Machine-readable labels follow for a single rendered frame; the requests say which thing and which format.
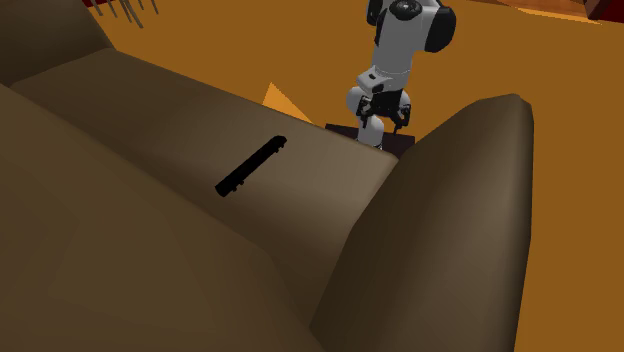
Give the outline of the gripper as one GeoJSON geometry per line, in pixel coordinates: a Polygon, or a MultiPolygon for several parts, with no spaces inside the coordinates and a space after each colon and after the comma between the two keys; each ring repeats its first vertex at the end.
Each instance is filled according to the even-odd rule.
{"type": "Polygon", "coordinates": [[[356,115],[362,122],[362,129],[368,125],[371,116],[392,117],[394,123],[393,134],[406,127],[410,122],[411,105],[402,105],[401,97],[403,90],[385,91],[375,93],[372,98],[362,96],[358,103],[356,115]]]}

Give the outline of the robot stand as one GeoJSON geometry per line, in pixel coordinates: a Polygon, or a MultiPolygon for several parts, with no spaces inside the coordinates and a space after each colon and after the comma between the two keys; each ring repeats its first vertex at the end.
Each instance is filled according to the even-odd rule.
{"type": "MultiPolygon", "coordinates": [[[[358,129],[351,126],[335,125],[327,123],[325,125],[327,130],[333,131],[345,137],[355,139],[357,137],[358,129]]],[[[382,139],[382,149],[400,158],[407,149],[416,143],[414,136],[405,134],[393,134],[385,132],[382,139]]]]}

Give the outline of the black remote control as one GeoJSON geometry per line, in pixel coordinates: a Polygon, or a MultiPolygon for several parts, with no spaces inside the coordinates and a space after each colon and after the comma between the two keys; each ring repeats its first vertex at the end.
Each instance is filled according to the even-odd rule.
{"type": "Polygon", "coordinates": [[[266,162],[272,155],[278,153],[285,146],[286,142],[287,138],[283,135],[273,136],[250,157],[248,157],[219,183],[217,183],[215,185],[216,192],[221,197],[226,197],[231,192],[236,192],[237,188],[245,183],[245,179],[259,166],[266,162]]]}

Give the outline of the brown sofa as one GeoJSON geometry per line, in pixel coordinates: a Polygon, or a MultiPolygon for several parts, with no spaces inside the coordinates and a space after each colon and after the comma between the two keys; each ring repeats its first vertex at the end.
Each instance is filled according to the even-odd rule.
{"type": "Polygon", "coordinates": [[[0,0],[0,352],[513,352],[533,135],[507,94],[397,158],[0,0]]]}

